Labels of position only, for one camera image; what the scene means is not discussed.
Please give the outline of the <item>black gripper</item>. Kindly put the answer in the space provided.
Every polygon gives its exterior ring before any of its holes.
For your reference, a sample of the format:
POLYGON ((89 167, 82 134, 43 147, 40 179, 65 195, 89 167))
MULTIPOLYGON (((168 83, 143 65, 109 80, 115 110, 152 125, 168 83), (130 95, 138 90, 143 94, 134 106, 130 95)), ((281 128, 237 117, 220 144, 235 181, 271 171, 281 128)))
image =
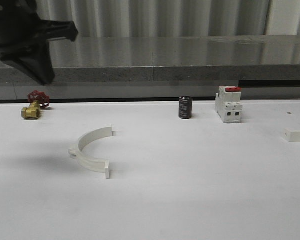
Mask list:
POLYGON ((35 0, 0 0, 0 60, 42 86, 55 78, 50 41, 74 42, 72 21, 43 20, 35 0))

